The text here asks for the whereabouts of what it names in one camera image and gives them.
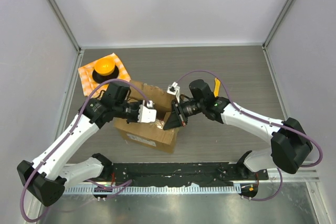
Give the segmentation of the brown cardboard express box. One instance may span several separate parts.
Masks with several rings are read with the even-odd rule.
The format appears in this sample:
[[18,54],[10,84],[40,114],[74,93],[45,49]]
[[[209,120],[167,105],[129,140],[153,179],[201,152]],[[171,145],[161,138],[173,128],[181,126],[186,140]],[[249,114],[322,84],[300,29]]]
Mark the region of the brown cardboard express box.
[[163,89],[146,83],[131,80],[154,103],[156,119],[152,123],[127,123],[125,119],[114,119],[114,127],[121,137],[144,146],[173,153],[179,129],[164,130],[163,126],[171,114],[171,103],[175,96]]

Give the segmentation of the yellow utility knife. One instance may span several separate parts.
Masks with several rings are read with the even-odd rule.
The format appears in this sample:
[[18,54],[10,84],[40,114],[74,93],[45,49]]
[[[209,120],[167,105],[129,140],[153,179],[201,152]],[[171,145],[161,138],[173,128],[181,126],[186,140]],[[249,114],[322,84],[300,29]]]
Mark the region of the yellow utility knife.
[[215,82],[215,86],[214,86],[213,93],[214,93],[214,96],[217,97],[219,95],[221,82],[217,78],[214,79],[214,82]]

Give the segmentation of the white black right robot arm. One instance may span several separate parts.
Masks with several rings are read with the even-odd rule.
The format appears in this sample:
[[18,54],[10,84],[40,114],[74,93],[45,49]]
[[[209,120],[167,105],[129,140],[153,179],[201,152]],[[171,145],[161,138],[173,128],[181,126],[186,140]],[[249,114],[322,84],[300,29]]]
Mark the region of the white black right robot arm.
[[180,94],[176,82],[168,86],[167,93],[175,96],[175,100],[171,103],[172,111],[164,130],[186,126],[190,116],[202,113],[211,121],[238,127],[264,140],[269,148],[247,151],[237,161],[237,173],[242,179],[250,179],[263,169],[276,167],[295,174],[313,149],[311,142],[304,137],[302,126],[293,118],[274,120],[244,111],[229,99],[216,96],[202,79],[192,81],[189,89],[191,98]]

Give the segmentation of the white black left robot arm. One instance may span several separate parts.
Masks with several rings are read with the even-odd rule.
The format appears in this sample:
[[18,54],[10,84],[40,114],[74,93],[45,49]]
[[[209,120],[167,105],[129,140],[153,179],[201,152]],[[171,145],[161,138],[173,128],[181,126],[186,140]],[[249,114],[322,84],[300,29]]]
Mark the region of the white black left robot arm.
[[126,81],[113,80],[106,91],[84,102],[68,128],[42,154],[32,162],[21,161],[17,171],[24,189],[49,207],[72,186],[89,179],[107,181],[112,163],[100,153],[72,166],[66,163],[87,139],[114,118],[128,123],[155,121],[152,101],[127,101],[131,87]]

